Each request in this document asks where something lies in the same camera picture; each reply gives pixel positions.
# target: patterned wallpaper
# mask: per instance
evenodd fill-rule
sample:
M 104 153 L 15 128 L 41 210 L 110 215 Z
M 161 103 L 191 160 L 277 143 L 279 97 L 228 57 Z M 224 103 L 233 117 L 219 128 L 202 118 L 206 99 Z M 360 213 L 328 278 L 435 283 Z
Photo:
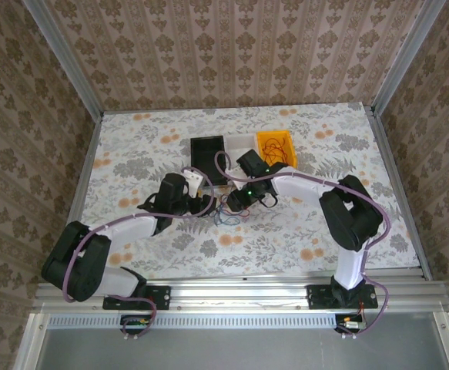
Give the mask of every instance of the patterned wallpaper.
M 0 368 L 13 364 L 92 126 L 31 15 L 0 0 Z
M 449 1 L 382 120 L 432 271 L 449 287 Z
M 46 0 L 105 110 L 371 104 L 423 0 Z

